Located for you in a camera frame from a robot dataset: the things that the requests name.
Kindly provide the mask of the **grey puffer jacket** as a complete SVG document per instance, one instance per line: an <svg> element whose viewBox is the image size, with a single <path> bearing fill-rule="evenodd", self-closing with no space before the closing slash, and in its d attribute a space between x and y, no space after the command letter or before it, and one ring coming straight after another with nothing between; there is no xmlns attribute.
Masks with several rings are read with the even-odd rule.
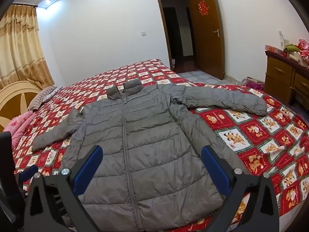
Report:
<svg viewBox="0 0 309 232"><path fill-rule="evenodd" d="M239 157L193 108L216 106L266 116L255 95L176 84L143 86L139 80L107 97L73 109L32 150L70 137L61 168L71 168L98 145L103 160L80 201L102 231L158 231L181 227L217 210L223 198L201 151L210 146L233 168Z"/></svg>

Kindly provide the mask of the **pink clothes on floor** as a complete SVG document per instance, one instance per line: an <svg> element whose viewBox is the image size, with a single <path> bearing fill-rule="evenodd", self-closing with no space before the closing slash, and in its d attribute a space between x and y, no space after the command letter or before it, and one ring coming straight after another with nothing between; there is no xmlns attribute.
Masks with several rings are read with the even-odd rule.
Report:
<svg viewBox="0 0 309 232"><path fill-rule="evenodd" d="M251 77L244 78L241 82L241 85L249 87L251 89L261 90L261 91L263 91L263 89L265 87L265 84L262 81L256 80L256 79L251 78Z"/></svg>

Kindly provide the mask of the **red patchwork bear bedspread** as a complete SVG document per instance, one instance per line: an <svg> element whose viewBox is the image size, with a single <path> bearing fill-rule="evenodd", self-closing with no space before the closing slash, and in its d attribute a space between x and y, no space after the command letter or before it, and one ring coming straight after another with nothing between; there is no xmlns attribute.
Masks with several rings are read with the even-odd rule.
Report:
<svg viewBox="0 0 309 232"><path fill-rule="evenodd" d="M54 142L37 150L32 144L37 136L52 130L65 120L73 109L103 100L113 86L123 88L133 79L143 86L176 84L198 87L197 83L181 78L160 60L153 59L106 71L61 89L44 103L13 149L16 172L36 165L40 173L50 176L59 173L61 160L71 138ZM267 104L267 115L256 116L216 106L192 109L230 149L246 169L254 174L270 174L278 203L279 217L293 215L308 197L308 126L302 118L268 94L244 86L221 85L219 89L252 94ZM204 228L212 212L179 231Z"/></svg>

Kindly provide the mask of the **pink quilt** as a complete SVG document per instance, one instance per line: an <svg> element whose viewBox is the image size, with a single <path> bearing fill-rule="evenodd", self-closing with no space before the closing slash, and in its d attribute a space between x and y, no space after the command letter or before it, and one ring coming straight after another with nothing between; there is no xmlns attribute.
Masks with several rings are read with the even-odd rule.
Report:
<svg viewBox="0 0 309 232"><path fill-rule="evenodd" d="M35 117L35 113L32 111L28 111L14 117L10 123L4 128L3 132L10 132L12 136L12 148L17 148L22 136L26 132L28 126L32 122Z"/></svg>

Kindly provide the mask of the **cream wooden headboard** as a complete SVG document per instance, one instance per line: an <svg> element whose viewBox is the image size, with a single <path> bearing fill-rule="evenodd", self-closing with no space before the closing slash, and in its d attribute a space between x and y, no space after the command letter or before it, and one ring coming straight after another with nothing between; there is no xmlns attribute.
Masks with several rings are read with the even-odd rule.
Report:
<svg viewBox="0 0 309 232"><path fill-rule="evenodd" d="M32 99L42 91L35 83L29 81L18 81L1 89L1 132L10 121L28 109Z"/></svg>

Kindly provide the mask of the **striped pillow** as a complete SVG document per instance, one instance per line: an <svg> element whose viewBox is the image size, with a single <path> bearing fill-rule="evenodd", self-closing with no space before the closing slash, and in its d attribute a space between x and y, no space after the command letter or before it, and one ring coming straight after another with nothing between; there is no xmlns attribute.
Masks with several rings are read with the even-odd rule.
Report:
<svg viewBox="0 0 309 232"><path fill-rule="evenodd" d="M48 102L52 99L60 90L62 86L48 86L38 93L30 102L28 106L28 111L37 111L42 104Z"/></svg>

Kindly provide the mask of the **beige patterned curtain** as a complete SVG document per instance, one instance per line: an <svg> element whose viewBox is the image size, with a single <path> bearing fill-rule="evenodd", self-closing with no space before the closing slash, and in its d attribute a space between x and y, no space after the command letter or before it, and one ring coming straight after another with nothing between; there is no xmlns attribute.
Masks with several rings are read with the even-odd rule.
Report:
<svg viewBox="0 0 309 232"><path fill-rule="evenodd" d="M1 89L18 81L41 89L54 85L41 48L36 7L13 4L1 19Z"/></svg>

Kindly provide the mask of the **brown wooden dresser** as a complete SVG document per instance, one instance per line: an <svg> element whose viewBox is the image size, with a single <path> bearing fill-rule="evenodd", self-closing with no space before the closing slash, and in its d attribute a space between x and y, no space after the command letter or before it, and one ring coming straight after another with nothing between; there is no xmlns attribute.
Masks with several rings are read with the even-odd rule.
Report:
<svg viewBox="0 0 309 232"><path fill-rule="evenodd" d="M266 51L264 91L285 105L308 112L308 69L277 53Z"/></svg>

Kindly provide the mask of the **flat box on dresser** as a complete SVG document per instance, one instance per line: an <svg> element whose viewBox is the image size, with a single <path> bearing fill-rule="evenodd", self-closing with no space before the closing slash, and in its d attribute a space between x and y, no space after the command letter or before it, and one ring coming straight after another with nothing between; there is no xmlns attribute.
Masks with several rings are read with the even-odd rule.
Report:
<svg viewBox="0 0 309 232"><path fill-rule="evenodd" d="M274 52L274 53L277 53L277 54L280 54L280 55L284 55L285 52L281 49L278 49L276 47L273 47L273 46L269 46L269 45L265 45L265 50L266 51L270 51L270 52Z"/></svg>

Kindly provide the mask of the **green cloth on dresser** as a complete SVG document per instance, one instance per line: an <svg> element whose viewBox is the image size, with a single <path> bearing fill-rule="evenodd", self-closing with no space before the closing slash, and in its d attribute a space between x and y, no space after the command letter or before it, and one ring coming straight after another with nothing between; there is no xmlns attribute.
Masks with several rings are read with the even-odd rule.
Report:
<svg viewBox="0 0 309 232"><path fill-rule="evenodd" d="M283 50L285 53L288 52L300 52L300 49L294 44L287 44Z"/></svg>

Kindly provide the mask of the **brown wooden door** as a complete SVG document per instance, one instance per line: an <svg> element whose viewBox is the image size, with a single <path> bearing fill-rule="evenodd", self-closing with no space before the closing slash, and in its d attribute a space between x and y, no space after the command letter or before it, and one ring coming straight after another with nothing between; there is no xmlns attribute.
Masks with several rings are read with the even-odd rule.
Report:
<svg viewBox="0 0 309 232"><path fill-rule="evenodd" d="M203 0L188 0L194 35L196 64L205 73L222 80L225 76L225 52L222 21L217 0L205 0L209 13L202 16L198 3ZM219 29L220 37L213 33Z"/></svg>

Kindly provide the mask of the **red door decoration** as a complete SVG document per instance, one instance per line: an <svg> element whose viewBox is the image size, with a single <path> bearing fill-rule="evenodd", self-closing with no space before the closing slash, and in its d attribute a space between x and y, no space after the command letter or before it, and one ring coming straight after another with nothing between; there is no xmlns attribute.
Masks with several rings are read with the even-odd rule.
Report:
<svg viewBox="0 0 309 232"><path fill-rule="evenodd" d="M202 16L208 15L209 10L210 10L210 7L207 6L205 0L200 1L200 2L198 3L198 7L199 7L199 12L200 12L200 14L201 14Z"/></svg>

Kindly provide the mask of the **brown door frame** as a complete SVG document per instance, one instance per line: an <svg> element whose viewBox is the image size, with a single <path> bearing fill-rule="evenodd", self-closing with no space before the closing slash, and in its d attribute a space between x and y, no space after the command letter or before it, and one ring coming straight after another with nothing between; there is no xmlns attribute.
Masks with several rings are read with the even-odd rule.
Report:
<svg viewBox="0 0 309 232"><path fill-rule="evenodd" d="M168 50L168 64L175 73L196 70L194 36L188 0L158 0Z"/></svg>

